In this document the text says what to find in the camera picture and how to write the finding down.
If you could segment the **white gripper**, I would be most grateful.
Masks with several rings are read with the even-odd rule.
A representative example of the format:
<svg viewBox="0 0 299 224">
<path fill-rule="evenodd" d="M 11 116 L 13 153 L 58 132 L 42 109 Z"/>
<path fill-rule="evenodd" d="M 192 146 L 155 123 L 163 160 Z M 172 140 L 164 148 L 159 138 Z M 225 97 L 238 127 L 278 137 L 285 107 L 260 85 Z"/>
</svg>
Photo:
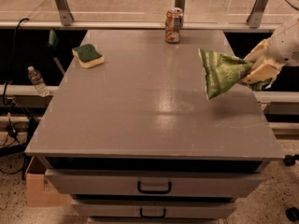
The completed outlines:
<svg viewBox="0 0 299 224">
<path fill-rule="evenodd" d="M 269 40 L 262 40 L 252 49 L 245 60 L 257 62 L 242 79 L 244 83 L 250 85 L 276 78 L 285 64 L 299 66 L 299 17 L 296 16 L 283 23 Z"/>
</svg>

